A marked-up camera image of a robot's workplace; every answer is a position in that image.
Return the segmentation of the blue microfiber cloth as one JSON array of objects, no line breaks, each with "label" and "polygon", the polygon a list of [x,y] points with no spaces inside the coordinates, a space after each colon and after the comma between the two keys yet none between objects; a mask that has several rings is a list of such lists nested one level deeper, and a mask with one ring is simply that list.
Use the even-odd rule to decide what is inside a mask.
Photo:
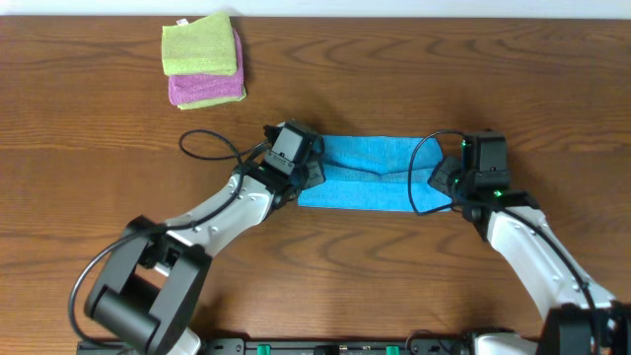
[{"label": "blue microfiber cloth", "polygon": [[444,159],[434,138],[325,135],[323,142],[326,181],[301,193],[301,207],[425,212],[451,202],[428,183]]}]

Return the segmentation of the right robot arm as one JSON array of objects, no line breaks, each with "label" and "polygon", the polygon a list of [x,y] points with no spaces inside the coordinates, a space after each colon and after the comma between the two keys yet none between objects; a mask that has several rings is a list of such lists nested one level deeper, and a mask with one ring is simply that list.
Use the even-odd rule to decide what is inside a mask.
[{"label": "right robot arm", "polygon": [[537,201],[511,187],[508,172],[446,157],[428,183],[504,257],[544,320],[536,341],[506,330],[473,331],[457,354],[629,354],[629,306],[580,266]]}]

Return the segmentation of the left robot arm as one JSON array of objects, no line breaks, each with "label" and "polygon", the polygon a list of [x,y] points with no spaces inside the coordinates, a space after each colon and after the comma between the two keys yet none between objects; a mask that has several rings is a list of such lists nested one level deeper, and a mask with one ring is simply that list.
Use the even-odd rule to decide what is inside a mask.
[{"label": "left robot arm", "polygon": [[241,162],[215,195],[157,224],[139,216],[100,257],[105,265],[85,315],[139,354],[196,354],[189,327],[213,259],[245,230],[303,190],[325,181],[320,159],[287,161],[268,154]]}]

